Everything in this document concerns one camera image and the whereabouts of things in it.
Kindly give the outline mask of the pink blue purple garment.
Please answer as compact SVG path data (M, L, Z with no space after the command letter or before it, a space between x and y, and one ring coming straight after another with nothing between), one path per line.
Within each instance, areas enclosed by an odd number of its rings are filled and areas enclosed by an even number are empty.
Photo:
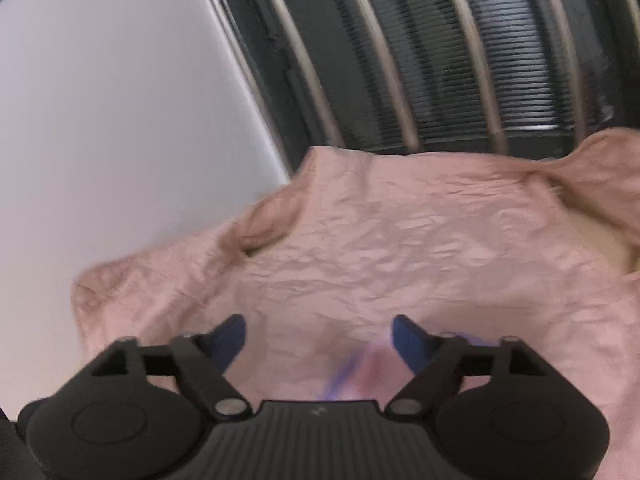
M333 374L320 401L375 400L390 402L414 377L414 371L397 352L392 330L364 344Z

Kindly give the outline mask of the pink quilted jacket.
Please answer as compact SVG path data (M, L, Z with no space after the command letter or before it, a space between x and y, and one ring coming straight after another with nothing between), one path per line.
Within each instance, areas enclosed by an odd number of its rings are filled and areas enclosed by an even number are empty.
M554 162L313 148L244 214L96 266L72 305L88 356L164 344L233 313L229 380L250 403L317 400L403 314L432 333L524 339L602 411L598 475L639 474L639 135Z

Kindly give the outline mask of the steel window guard bars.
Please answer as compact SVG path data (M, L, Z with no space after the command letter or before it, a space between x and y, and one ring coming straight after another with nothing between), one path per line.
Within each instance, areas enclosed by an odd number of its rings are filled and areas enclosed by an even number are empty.
M210 0L278 148L559 158L639 123L639 0Z

